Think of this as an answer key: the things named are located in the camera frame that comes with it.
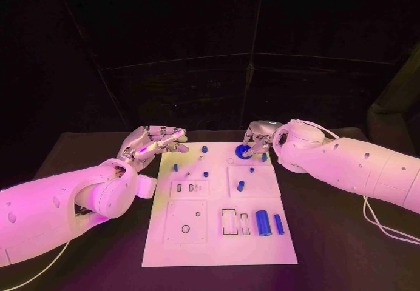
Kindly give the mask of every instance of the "peg board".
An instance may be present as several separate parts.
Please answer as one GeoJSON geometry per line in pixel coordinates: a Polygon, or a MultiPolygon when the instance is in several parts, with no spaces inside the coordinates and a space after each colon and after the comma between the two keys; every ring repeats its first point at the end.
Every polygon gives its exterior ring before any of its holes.
{"type": "Polygon", "coordinates": [[[143,267],[297,264],[270,156],[266,162],[261,155],[240,159],[234,153],[240,144],[188,143],[188,153],[163,154],[143,267]],[[245,182],[242,192],[235,187],[240,180],[245,182]],[[173,194],[173,182],[195,185],[201,181],[208,181],[205,194],[173,194]],[[224,235],[222,209],[237,211],[238,235],[224,235]],[[268,213],[270,236],[258,236],[258,210],[268,213]],[[250,235],[241,231],[242,213],[248,214],[250,235]],[[277,232],[274,214],[280,215],[283,235],[277,232]]]}

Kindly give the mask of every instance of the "table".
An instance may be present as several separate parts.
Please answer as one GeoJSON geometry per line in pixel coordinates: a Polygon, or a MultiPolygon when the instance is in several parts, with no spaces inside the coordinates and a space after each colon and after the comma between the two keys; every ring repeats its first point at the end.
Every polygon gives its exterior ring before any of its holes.
{"type": "MultiPolygon", "coordinates": [[[[359,129],[332,130],[365,140],[359,129]]],[[[63,133],[35,178],[114,157],[128,133],[63,133]]],[[[188,132],[189,142],[241,141],[244,131],[188,132]]],[[[420,290],[420,246],[388,238],[362,216],[362,197],[277,164],[270,151],[297,265],[141,268],[151,199],[69,242],[55,265],[20,290],[420,290]]],[[[141,171],[157,177],[160,156],[141,171]]],[[[387,226],[420,237],[420,215],[371,199],[387,226]]],[[[62,246],[0,268],[0,290],[32,278],[62,246]]]]}

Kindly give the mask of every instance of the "white board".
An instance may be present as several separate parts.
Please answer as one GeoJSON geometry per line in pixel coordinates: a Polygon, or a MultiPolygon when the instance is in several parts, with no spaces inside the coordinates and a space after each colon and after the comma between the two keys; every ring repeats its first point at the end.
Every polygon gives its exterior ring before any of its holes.
{"type": "Polygon", "coordinates": [[[141,266],[297,264],[270,157],[266,162],[261,155],[240,159],[234,153],[240,144],[189,143],[188,153],[163,154],[141,266]],[[203,145],[208,153],[201,152],[203,145]],[[248,167],[254,167],[253,175],[247,173],[248,167]],[[237,193],[235,179],[245,181],[242,196],[237,193]],[[208,188],[203,187],[208,191],[182,194],[176,191],[177,184],[195,185],[198,181],[208,182],[208,188]],[[237,225],[238,235],[224,235],[224,209],[235,209],[235,223],[229,224],[237,225]],[[258,235],[258,210],[268,213],[270,236],[258,235]],[[241,214],[248,215],[250,235],[242,233],[241,214]],[[274,214],[281,218],[283,235],[277,232],[274,214]]]}

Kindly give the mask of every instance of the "black backdrop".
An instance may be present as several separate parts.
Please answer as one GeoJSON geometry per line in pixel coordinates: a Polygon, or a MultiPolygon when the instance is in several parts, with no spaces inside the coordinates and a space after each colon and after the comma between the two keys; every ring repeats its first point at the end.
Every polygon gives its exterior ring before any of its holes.
{"type": "Polygon", "coordinates": [[[418,41],[416,6],[1,1],[1,186],[32,178],[62,132],[291,118],[364,129],[418,41]]]}

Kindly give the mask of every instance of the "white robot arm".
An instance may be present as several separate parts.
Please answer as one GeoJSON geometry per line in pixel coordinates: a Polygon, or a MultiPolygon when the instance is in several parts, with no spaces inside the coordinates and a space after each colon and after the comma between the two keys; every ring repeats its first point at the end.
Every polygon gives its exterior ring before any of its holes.
{"type": "Polygon", "coordinates": [[[117,158],[95,167],[20,184],[0,192],[0,267],[33,258],[127,211],[134,196],[151,198],[156,179],[137,172],[156,153],[186,152],[186,130],[140,127],[117,158]],[[75,212],[75,204],[91,210],[75,212]]]}
{"type": "Polygon", "coordinates": [[[335,187],[377,198],[420,213],[420,159],[349,138],[326,139],[323,127],[291,120],[250,124],[242,158],[267,152],[273,146],[278,163],[296,173],[309,173],[335,187]]]}

